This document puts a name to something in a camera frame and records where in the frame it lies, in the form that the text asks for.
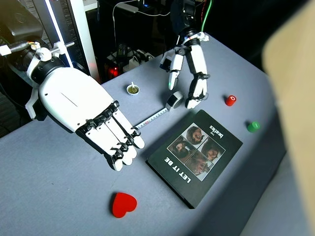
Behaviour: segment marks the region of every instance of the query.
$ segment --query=small bowl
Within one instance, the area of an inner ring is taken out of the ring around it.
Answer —
[[[133,86],[137,90],[137,92],[132,91],[132,85],[128,85],[126,90],[129,95],[137,95],[140,92],[140,88],[137,85]]]

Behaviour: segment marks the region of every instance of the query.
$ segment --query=red heart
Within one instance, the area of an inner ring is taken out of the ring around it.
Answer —
[[[113,214],[117,218],[122,218],[127,212],[136,209],[137,200],[127,193],[117,193],[113,204]]]

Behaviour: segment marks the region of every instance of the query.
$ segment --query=book cover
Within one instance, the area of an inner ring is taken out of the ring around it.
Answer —
[[[190,208],[196,208],[242,144],[200,110],[147,163]]]

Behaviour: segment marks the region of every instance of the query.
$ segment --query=green cable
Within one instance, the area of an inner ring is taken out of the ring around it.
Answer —
[[[209,11],[210,11],[210,9],[211,9],[211,6],[212,6],[212,0],[210,0],[209,6],[208,6],[208,10],[207,10],[207,13],[206,13],[206,15],[205,15],[205,19],[204,19],[203,22],[202,22],[201,32],[203,32],[203,28],[205,27],[206,20],[207,20]]]

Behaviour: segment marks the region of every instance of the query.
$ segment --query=green bottle cap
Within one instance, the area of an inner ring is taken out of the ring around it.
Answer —
[[[249,126],[247,126],[247,130],[251,133],[256,132],[259,129],[260,129],[260,124],[257,121],[254,121],[251,124],[249,124]]]

